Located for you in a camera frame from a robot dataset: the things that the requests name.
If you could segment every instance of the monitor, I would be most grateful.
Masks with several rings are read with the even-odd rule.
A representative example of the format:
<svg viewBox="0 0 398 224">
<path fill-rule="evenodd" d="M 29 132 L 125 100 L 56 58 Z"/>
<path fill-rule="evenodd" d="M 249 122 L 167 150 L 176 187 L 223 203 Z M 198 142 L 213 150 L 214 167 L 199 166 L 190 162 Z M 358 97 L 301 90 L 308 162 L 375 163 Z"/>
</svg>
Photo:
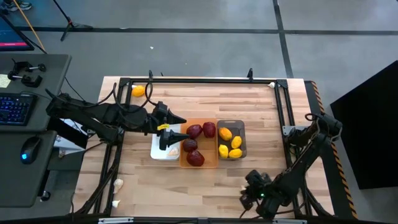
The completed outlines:
<svg viewBox="0 0 398 224">
<path fill-rule="evenodd" d="M 0 13 L 0 52 L 34 50 L 26 37 Z"/>
</svg>

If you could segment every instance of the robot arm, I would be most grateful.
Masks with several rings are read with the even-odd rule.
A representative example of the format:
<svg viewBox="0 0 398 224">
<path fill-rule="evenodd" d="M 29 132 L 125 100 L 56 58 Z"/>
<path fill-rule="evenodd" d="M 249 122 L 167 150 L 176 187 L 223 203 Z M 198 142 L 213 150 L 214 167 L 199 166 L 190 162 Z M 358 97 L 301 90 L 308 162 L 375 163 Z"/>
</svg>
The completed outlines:
<svg viewBox="0 0 398 224">
<path fill-rule="evenodd" d="M 329 150 L 332 141 L 341 134 L 342 124 L 327 114 L 311 114 L 313 123 L 303 131 L 292 129 L 284 139 L 292 146 L 305 146 L 291 167 L 279 174 L 273 181 L 267 174 L 260 175 L 252 170 L 246 180 L 240 201 L 245 210 L 256 200 L 262 200 L 256 212 L 263 218 L 274 218 L 280 205 L 288 206 L 298 194 L 305 173 L 320 155 Z"/>
<path fill-rule="evenodd" d="M 123 131 L 157 134 L 160 136 L 160 149 L 166 150 L 176 142 L 189 137 L 187 134 L 174 133 L 158 128 L 162 124 L 181 124 L 185 119 L 174 115 L 163 102 L 158 102 L 148 113 L 145 108 L 137 105 L 120 105 L 102 103 L 93 104 L 71 98 L 62 93 L 59 96 L 47 93 L 52 97 L 46 112 L 54 118 L 65 118 L 76 121 L 88 129 L 94 130 L 98 137 L 108 143 L 120 141 Z"/>
</svg>

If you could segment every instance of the gray floor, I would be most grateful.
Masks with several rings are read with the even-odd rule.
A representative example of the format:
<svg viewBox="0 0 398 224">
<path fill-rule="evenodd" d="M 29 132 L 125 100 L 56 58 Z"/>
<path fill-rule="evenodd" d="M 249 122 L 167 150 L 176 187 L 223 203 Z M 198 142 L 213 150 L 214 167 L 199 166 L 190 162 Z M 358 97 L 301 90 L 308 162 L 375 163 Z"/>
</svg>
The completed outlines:
<svg viewBox="0 0 398 224">
<path fill-rule="evenodd" d="M 63 27 L 51 0 L 35 0 L 27 12 L 37 27 Z M 97 28 L 277 29 L 272 0 L 59 0 L 76 22 Z M 70 54 L 72 85 L 90 101 L 97 100 L 105 75 L 286 77 L 286 44 L 292 73 L 318 83 L 324 105 L 398 59 L 398 35 L 363 35 L 363 31 L 398 31 L 396 0 L 279 0 L 284 29 L 356 30 L 357 35 L 71 33 L 39 32 L 51 54 Z M 10 20 L 25 26 L 21 15 Z M 26 32 L 35 40 L 31 32 Z M 87 89 L 90 82 L 93 88 Z M 64 91 L 71 92 L 64 86 Z M 398 188 L 359 190 L 341 144 L 340 159 L 362 220 L 398 223 Z M 48 188 L 57 195 L 28 210 L 0 209 L 0 219 L 68 213 L 75 174 L 53 174 Z"/>
</svg>

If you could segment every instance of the butcher block tabletop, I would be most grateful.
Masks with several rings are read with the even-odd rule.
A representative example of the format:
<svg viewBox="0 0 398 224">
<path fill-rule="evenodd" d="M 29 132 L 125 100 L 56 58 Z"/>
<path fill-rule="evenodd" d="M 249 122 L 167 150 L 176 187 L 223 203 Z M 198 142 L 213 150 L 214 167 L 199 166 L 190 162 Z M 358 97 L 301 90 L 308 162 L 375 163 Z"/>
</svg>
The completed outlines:
<svg viewBox="0 0 398 224">
<path fill-rule="evenodd" d="M 120 77 L 104 77 L 99 100 L 102 100 Z M 295 124 L 310 124 L 304 115 L 310 112 L 304 81 L 287 79 Z M 289 123 L 284 93 L 280 90 L 286 124 Z M 141 105 L 145 97 L 132 97 L 131 104 Z M 239 202 L 245 175 L 256 169 L 267 172 L 273 179 L 286 169 L 274 89 L 262 84 L 154 83 L 152 101 L 163 101 L 171 111 L 185 119 L 216 118 L 244 121 L 248 154 L 237 161 L 219 160 L 216 169 L 182 169 L 178 161 L 157 161 L 150 157 L 152 135 L 129 133 L 124 135 L 118 178 L 123 187 L 115 194 L 120 200 L 112 216 L 134 217 L 220 217 L 238 218 L 243 211 Z M 146 105 L 148 112 L 154 106 Z M 96 136 L 88 147 L 98 144 Z M 106 145 L 88 151 L 83 160 L 73 202 L 78 210 L 94 192 Z M 306 173 L 308 188 L 324 209 L 331 214 L 330 194 L 320 157 Z M 104 209 L 108 188 L 104 190 Z M 244 218 L 257 216 L 256 206 Z M 280 207 L 279 212 L 292 209 Z M 293 213 L 277 215 L 294 217 Z"/>
</svg>

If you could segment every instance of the backlit keyboard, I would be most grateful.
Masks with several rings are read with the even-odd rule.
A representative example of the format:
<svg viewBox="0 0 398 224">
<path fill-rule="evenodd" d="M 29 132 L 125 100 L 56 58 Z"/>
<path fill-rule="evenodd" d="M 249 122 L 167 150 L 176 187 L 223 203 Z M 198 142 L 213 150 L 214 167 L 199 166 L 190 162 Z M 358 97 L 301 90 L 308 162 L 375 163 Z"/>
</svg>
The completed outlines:
<svg viewBox="0 0 398 224">
<path fill-rule="evenodd" d="M 26 126 L 37 96 L 0 93 L 0 125 Z"/>
</svg>

